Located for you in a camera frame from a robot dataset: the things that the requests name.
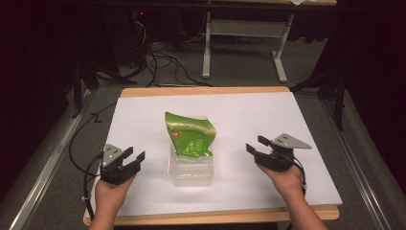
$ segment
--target gray carpet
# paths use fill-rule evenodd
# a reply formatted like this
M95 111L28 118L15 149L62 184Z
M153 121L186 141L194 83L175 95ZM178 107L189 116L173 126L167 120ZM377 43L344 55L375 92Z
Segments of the gray carpet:
M253 42L256 40L244 38L229 49L225 49L230 44L228 41L219 40L215 42L216 49L212 50L212 73L209 80L201 79L203 58L201 46L185 46L183 50L178 50L170 46L157 45L153 49L155 55L162 51L178 58L188 70L191 78L213 86L280 85L276 77L275 67L269 56L270 47L275 46L277 41ZM293 86L308 78L323 46L324 42L306 44L302 40L287 43L282 55L288 77L286 86ZM154 66L154 62L150 61L151 57L148 57L149 66ZM187 84L193 83L186 78L185 72L181 68L176 68L176 65L169 63L167 58L161 58L157 63L161 67L156 75L157 85L179 84L181 81ZM144 87L151 79L152 75L148 70L134 78L139 82L137 87ZM128 86L101 80L101 87L94 92L93 99L84 111L80 123L83 124L88 120L91 113L98 112L116 102L125 87ZM326 104L329 102L319 101L314 91L315 89L306 89L304 92L298 93L296 97L317 147L344 202L343 205L339 206L340 218L327 221L328 227L330 229L387 229L376 227L371 211L360 193L359 185L351 172L347 152L340 142L339 135L344 134L349 140L351 149L356 153L356 159L370 182L390 226L393 229L406 229L405 218L402 216L406 211L405 196L399 190L380 158L368 132L357 116L349 95L346 97L346 108L343 114L345 130L337 133L334 124L330 121L330 115L326 112ZM75 139L72 153L82 168L85 168L90 159L102 150L113 113L114 106L99 116L102 123L89 123ZM0 206L0 229L8 229L11 226L13 218L17 215L31 186L45 165L51 151L50 148L55 146L58 138L62 136L62 130L66 127L66 122L62 120L63 118L35 153L32 161L21 173L7 198L2 202ZM82 195L82 179L82 173L74 167L66 149L56 175L38 205L28 229L86 229L82 223L84 204L79 201ZM282 222L280 228L283 229L286 225L286 222ZM264 226L251 226L253 229L261 229L261 227ZM224 225L223 229L236 228L231 225Z

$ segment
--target wire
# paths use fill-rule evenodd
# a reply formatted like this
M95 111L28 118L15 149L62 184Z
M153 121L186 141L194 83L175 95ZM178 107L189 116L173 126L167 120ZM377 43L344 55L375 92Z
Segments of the wire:
M208 84L208 83L206 83L206 82L197 81L197 80L194 80L193 78L191 78L191 77L189 76L189 74L188 74L187 69L180 63L180 61L179 61L176 57L167 55L167 54L165 54L165 53L159 53L158 55L154 55L153 53L151 53L151 55L152 55L152 57L153 57L153 61L154 61L154 63L155 63L155 68L156 68L156 69L158 68L158 66L157 66L157 59L165 59L165 60L168 60L168 61L169 61L169 63L166 64L164 67L169 66L171 63L175 64L175 67L176 67L176 68L175 68L175 71L174 71L175 78L176 78L180 83L186 84L185 82L182 82L182 81L180 81L180 80L177 78L176 73L177 73L177 70L178 70L179 67L184 71L186 78L193 82L192 84L195 84L195 85L205 85L205 86L213 87L212 85L210 85L210 84Z
M141 45L143 45L143 44L146 42L146 38L147 38L147 30L146 30L146 27L145 27L142 23L140 23L139 21L135 21L134 23L135 23L136 25L139 25L139 26L140 26L140 30L138 30L137 36L134 36L134 35L133 35L132 37L134 38L135 43L138 44L138 40L137 40L138 35L141 33L141 30L144 29L144 37L143 37L143 41L141 42Z
M96 70L96 72L105 73L107 76L113 78L113 79L116 80L116 81L120 81L120 82L122 82L122 83L129 83L129 84L136 84L136 83L137 83L137 81L135 81L135 80L129 80L128 78L123 77L123 76L121 76L121 75L119 75L119 74L117 74L117 73L114 73L113 71L110 71L110 70L104 68L103 66L99 65L98 63L93 62L93 61L91 61L91 60L89 60L89 59L86 59L85 61L86 61L86 63L89 64L94 70ZM135 76L135 75L138 74L139 71L142 71L142 70L144 70L144 69L140 68L140 69L136 70L135 72L131 73L130 75L134 75L134 76Z
M97 174L96 176L93 176L92 175L92 177L90 177L88 180L87 180L87 184L90 182L90 181L92 181L93 179L95 179L96 177L98 177L98 176L101 176L101 174Z
M184 43L184 44L187 44L187 43L194 42L194 41L196 41L196 40L200 40L200 39L206 37L206 36L204 36L204 35L200 36L200 34L203 32L203 28L204 28L205 22L206 22L206 13L203 12L203 19L202 19L202 23L201 23L201 25L200 25L200 30L199 30L199 32L196 34L195 37L193 37L193 38L190 39L190 40L183 41L183 43Z
M217 38L217 40L219 40L219 38L220 37L225 37L224 35L221 35L221 36L214 36L214 38ZM230 44L228 44L226 47L224 47L224 48L216 48L214 45L213 45L213 43L210 45L210 48L211 49L214 49L214 50L221 50L221 51L225 51L225 50L228 50L228 49L230 49L231 47L233 47L233 45L235 45L235 43L236 43L236 40L235 39L231 39L231 43Z
M86 208L87 208L87 212L89 213L90 219L93 220L93 217L95 216L95 213L93 212L93 208L92 208L92 203L90 202L90 194L89 191L87 190L87 184L90 180L87 179L87 176L90 173L90 168L92 167L92 165L99 159L102 159L102 156L104 154L104 151L101 151L99 154L97 154L96 156L93 157L93 159L89 162L89 164L87 165L85 174L84 174L84 178L83 178L83 199L84 202L86 204Z
M301 171L301 173L302 173L302 192L304 193L304 196L305 196L305 192L306 192L305 168L303 167L302 163L296 157L293 157L293 160L292 160L289 157L287 157L287 156L285 156L285 155L283 155L283 154L281 154L281 153L279 153L277 151L273 151L273 152L276 153L278 156L283 157L284 159L286 159L290 163L292 163L295 167L297 167Z
M250 36L236 36L235 40L237 44L250 44L250 45L257 45L268 41L270 37L250 37Z
M106 72L106 70L100 70L99 72L105 73L105 75L107 75L109 78L103 77L101 75L97 75L98 79L104 80L104 81L119 81L121 83L132 83L135 84L137 83L137 81L132 81L129 80L129 78L135 77L139 74L141 74L147 67L147 61L146 59L143 57L143 59L140 62L140 65L138 66L138 69L135 70L134 72L126 75L126 76L121 76L118 75L116 73L112 73L112 72Z
M69 143L69 148L68 148L69 158L71 159L72 164L73 164L78 170L80 170L80 171L83 172L83 173L86 173L86 170L84 170L82 167L80 167L80 166L76 163L76 161L74 160L73 154L72 154L72 146L73 146L73 143L74 143L74 141L75 141L75 138L78 136L78 134L80 133L80 131L81 131L87 124L90 123L90 121L92 121L94 118L98 118L101 113L103 113L105 110L107 110L108 108L110 108L111 106L113 106L113 105L115 105L115 104L116 104L116 103L112 103L111 105L105 107L104 109L100 110L99 112L97 112L97 113L92 113L92 117L90 117L86 122L84 122L84 124L81 125L80 128L78 128L78 130L77 130L77 131L74 133L74 135L72 136L72 139L71 139L71 141L70 141L70 143Z
M165 51L169 46L169 42L165 42L165 41L154 42L154 43L150 44L151 52L152 52L152 46L161 45L161 44L165 44L165 46L163 48L161 48L160 50L157 50L155 52L159 53L159 52Z
M183 44L188 47L191 47L191 48L199 48L199 47L202 47L205 45L205 42L202 41L204 38L206 38L206 36L202 35L200 37L196 37L191 40L184 41Z
M150 87L153 83L155 83L155 85L159 87L159 83L156 80L156 73L158 72L158 61L156 60L156 56L153 54L152 49L149 48L149 50L150 50L150 55L152 56L152 61L155 63L155 67L154 67L154 71L147 68L152 75L152 80L147 84L146 88Z

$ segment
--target white metal stand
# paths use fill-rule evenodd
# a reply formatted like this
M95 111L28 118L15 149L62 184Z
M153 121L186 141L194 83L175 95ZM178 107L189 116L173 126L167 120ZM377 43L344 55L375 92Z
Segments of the white metal stand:
M279 37L280 44L278 51L273 51L273 60L277 69L280 82L287 82L284 73L281 55L289 35L290 27L293 21L293 14L290 14L286 22L263 22L263 21L242 21L242 20L212 20L212 15L207 12L206 17L206 47L203 57L203 75L204 79L210 77L210 37L211 35L244 35L257 37Z

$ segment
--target black cable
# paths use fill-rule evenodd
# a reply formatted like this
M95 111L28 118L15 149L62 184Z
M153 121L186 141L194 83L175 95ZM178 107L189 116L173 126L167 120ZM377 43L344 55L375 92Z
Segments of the black cable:
M149 51L150 55L152 56L152 61L155 62L155 67L153 72L148 68L149 72L152 74L152 80L147 84L146 88L150 87L153 83L155 83L156 86L160 87L158 81L156 80L156 73L158 72L158 61L156 60L156 56L153 54L152 49L149 48Z
M257 45L261 43L265 43L270 39L270 37L255 37L257 41L248 41L247 39L240 39L239 37L235 37L234 40L237 42L237 44L249 44L249 45Z
M187 46L187 47L191 47L191 48L200 48L205 46L206 44L206 40L205 40L206 36L202 35L200 37L194 38L193 40L187 40L183 42L183 45Z
M136 84L137 83L137 81L129 80L127 78L124 78L123 76L121 76L119 74L116 74L116 73L104 68L103 66L99 65L98 63L91 61L91 60L87 59L86 63L89 64L97 72L105 73L107 76L113 78L114 80L120 81L121 83L127 83L127 84Z
M138 66L138 69L126 76L121 76L121 75L114 73L114 75L116 77L113 78L113 77L111 77L112 72L105 73L105 70L101 70L100 72L105 73L110 78L106 78L101 75L97 75L97 77L98 77L98 79L101 79L104 81L120 81L122 83L137 83L137 81L132 81L132 80L127 81L127 80L129 78L132 78L132 77L135 77L135 76L141 74L146 68L147 68L147 60L145 58L143 58L140 62L140 65Z
M86 173L86 170L84 170L83 168L81 168L81 167L75 162L74 157L73 157L73 155L72 155L72 146L73 146L73 143L74 143L74 141L75 141L75 138L78 136L78 134L80 133L80 131L81 131L87 124L90 123L90 121L92 121L94 118L98 118L99 115L100 115L102 112L104 112L105 110L107 110L108 108L110 108L111 106L113 106L113 105L115 105L115 104L116 104L116 103L113 103L113 104L111 104L111 105L105 107L104 109L100 110L100 111L97 112L97 113L92 113L92 117L90 117L86 122L84 122L84 124L81 125L80 128L78 128L78 130L77 130L77 131L74 133L74 135L72 136L72 139L71 139L71 141L70 141L70 143L69 143L69 148L68 148L69 158L71 159L72 164L73 164L78 170L80 170L80 171L83 172L83 173Z
M97 174L96 176L93 176L92 175L92 177L90 177L88 180L87 180L87 184L92 180L92 179L95 179L96 177L98 177L98 176L101 176L101 174Z
M186 77L187 77L190 81L192 81L193 84L196 84L196 85L205 85L205 86L213 87L212 85L210 85L210 84L208 84L208 83L206 83L206 82L197 81L197 80L194 80L193 78L191 78L191 77L189 76L189 74L188 74L187 69L180 63L180 61L179 61L176 57L173 57L173 56L170 56L170 55L167 55L167 54L164 54L164 53L160 53L160 55L154 55L154 57L155 57L155 58L162 58L162 59L169 60L171 63L174 63L177 67L182 68L183 71L184 71L184 73L185 73L185 75L186 75Z
M190 43L190 42L195 42L195 41L197 41L197 40L200 40L200 39L203 39L203 38L206 37L205 35L201 35L202 32L203 32L203 29L204 29L205 25L206 25L206 13L203 12L202 23L201 23L201 25L200 25L199 31L197 32L197 34L196 34L192 39L182 41L182 44L187 45L187 46L189 46L189 47L201 47L204 43L201 43L199 46L191 46L191 45L188 45L188 43Z
M303 167L302 163L298 160L298 158L293 157L293 160L290 159L289 157L277 152L277 151L273 151L274 153L276 153L278 156L283 157L284 159L286 159L287 161L289 161L290 163L292 163L295 167L297 167L301 173L302 173L302 192L304 193L305 196L305 190L306 190L306 182L305 182L305 168Z
M86 204L86 208L87 208L87 212L89 213L90 219L93 220L93 217L95 216L95 213L93 211L92 208L92 203L90 202L90 194L89 191L87 190L87 184L90 180L87 179L87 176L90 173L90 168L92 167L92 165L99 159L102 159L104 152L101 151L99 154L97 154L95 157L93 157L93 159L89 162L89 164L87 165L85 174L84 174L84 178L83 178L83 199L84 199L84 203Z
M182 82L181 80L179 80L179 78L176 74L177 70L179 69L179 65L177 65L176 63L175 63L175 65L176 65L176 68L175 68L175 71L173 72L173 75L175 76L176 80L179 81L181 84L186 84L185 82Z
M162 52L162 51L167 50L168 45L169 45L168 42L154 42L154 43L152 43L152 44L150 45L150 51L152 52L152 46L154 46L154 45L159 45L159 44L165 44L165 47L163 47L163 48L161 48L161 49L159 49L159 50L154 51L155 53L156 53L156 52L159 53L159 52Z
M225 48L216 48L213 44L211 44L210 45L210 48L211 49L214 49L214 50L218 50L218 51L225 51L225 50L228 50L228 49L230 49L231 47L233 47L233 45L235 44L235 42L236 42L236 40L235 39L227 39L227 40L231 40L231 44L229 44L227 47L225 47Z

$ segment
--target black wall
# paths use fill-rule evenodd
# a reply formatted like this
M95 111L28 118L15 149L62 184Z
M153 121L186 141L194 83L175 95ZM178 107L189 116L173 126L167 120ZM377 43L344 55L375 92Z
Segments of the black wall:
M0 3L0 199L64 112L73 61L55 5Z
M347 14L338 21L313 76L334 68L350 47L347 89L406 194L406 5L401 0L352 0L347 7L359 7L366 13Z

